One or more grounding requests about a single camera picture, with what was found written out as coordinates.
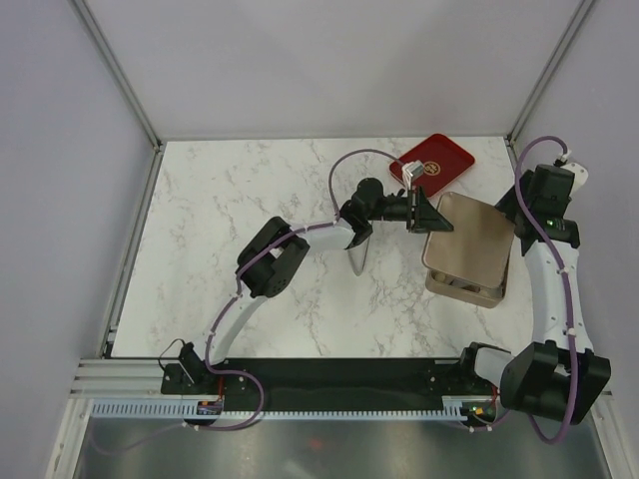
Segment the beige box lid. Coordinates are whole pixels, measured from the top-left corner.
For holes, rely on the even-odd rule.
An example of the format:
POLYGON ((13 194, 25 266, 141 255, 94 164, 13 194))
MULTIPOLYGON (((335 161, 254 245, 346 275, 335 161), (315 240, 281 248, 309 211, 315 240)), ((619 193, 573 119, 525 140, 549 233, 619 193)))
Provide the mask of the beige box lid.
POLYGON ((437 211, 453 230, 429 234, 424 266, 475 286, 500 286, 514 238, 513 222, 495 206, 458 193, 443 194, 437 211))

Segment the steel tongs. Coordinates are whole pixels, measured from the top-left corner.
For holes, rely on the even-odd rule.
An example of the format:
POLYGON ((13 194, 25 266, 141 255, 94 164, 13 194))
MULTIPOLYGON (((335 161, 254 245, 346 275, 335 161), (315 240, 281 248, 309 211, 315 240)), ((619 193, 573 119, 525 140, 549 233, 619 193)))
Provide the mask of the steel tongs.
POLYGON ((369 244, 370 239, 366 239, 362 244, 346 251, 351 270, 355 276, 361 276, 364 272, 369 244))

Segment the beige chocolate box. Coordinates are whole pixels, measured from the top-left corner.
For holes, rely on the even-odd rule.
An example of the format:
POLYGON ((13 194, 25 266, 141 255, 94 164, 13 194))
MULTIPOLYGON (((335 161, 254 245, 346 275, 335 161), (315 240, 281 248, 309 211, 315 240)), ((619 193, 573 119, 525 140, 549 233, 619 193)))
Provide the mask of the beige chocolate box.
POLYGON ((472 305, 495 308, 506 296, 509 253, 425 252, 428 291, 472 305))

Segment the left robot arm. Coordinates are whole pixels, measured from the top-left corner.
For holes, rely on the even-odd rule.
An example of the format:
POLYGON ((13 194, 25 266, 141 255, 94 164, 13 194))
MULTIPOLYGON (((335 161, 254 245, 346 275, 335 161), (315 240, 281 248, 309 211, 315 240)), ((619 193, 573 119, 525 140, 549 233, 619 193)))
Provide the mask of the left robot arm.
POLYGON ((373 233, 374 222, 400 222, 413 234, 449 233, 453 224, 430 203, 423 189, 384 193, 375 178, 360 181, 355 192, 325 223, 293 227, 280 217, 268 220, 238 256, 236 290, 199 343, 186 342, 178 363, 184 382, 197 393, 213 390, 215 366, 227 358, 235 338, 268 299, 282 293, 311 253, 355 248, 373 233))

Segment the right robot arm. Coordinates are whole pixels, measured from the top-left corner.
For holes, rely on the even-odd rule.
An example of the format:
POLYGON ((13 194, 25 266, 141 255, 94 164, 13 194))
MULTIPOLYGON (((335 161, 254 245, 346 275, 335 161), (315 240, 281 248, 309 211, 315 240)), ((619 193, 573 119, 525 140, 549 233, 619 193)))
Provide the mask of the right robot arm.
POLYGON ((515 225, 529 273, 532 340, 518 354, 473 342, 455 371, 465 392, 492 384, 505 409, 571 425, 583 420, 611 376, 609 359, 595 354, 584 325, 579 229, 564 216, 587 177, 574 162, 539 165, 497 202, 496 209, 515 225))

